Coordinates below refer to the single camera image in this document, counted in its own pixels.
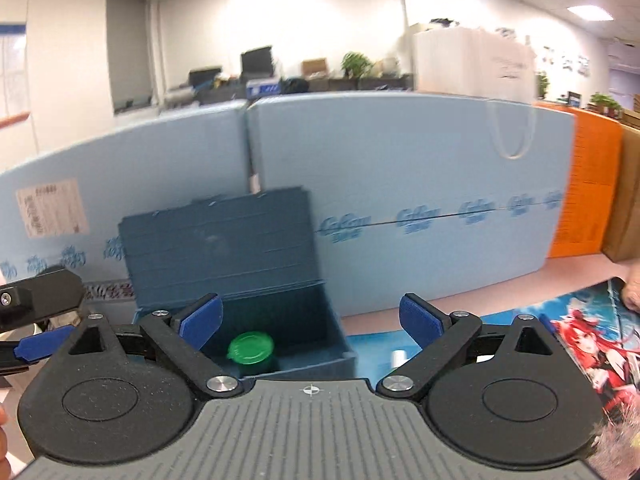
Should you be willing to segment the anime printed desk mat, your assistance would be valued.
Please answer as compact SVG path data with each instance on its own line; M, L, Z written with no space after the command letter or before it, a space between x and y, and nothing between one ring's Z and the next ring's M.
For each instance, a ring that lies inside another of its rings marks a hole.
M424 399L378 382L421 348L402 329L356 340L367 385L349 393L351 479L634 479L639 329L612 278L480 318L465 363Z

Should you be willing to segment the brown cardboard box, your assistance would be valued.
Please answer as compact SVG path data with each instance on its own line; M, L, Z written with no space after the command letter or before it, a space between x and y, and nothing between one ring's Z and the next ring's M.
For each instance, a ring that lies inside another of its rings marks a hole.
M639 258L639 117L622 122L620 168L602 252L614 262Z

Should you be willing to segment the right light blue carton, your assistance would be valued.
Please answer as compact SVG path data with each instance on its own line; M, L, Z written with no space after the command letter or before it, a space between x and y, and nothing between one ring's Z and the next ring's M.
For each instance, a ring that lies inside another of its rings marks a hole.
M411 92L269 98L246 113L262 188L304 188L343 316L538 271L559 223L571 114Z

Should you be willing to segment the orange carton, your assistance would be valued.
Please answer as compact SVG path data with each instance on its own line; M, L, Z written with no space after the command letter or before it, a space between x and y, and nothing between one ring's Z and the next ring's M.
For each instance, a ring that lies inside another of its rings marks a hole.
M623 128L589 110L539 101L538 107L574 116L570 178L548 256L564 258L600 252L616 191Z

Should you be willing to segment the dark blue storage box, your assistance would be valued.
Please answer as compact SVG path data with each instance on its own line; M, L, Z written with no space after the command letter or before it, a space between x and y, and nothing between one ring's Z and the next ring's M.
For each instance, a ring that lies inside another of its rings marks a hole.
M321 278L309 194L303 188L203 200L122 219L119 237L137 318L176 313L207 294L224 306L204 356L241 378L228 347L246 332L274 342L278 379L355 375L349 347Z

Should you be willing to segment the wall notice board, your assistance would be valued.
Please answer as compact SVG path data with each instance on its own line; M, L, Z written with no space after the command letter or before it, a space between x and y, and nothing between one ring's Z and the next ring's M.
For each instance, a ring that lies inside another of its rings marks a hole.
M24 122L30 115L26 64L26 25L0 26L1 127Z

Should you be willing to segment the white paper shopping bag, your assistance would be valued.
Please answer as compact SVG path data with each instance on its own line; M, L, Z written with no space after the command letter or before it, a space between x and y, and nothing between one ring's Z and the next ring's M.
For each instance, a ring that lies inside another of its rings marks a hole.
M523 140L510 153L504 145L497 105L533 104L536 77L531 47L483 29L458 26L418 32L413 36L412 52L416 91L483 100L498 154L510 160L524 157L535 137L536 114L528 115Z

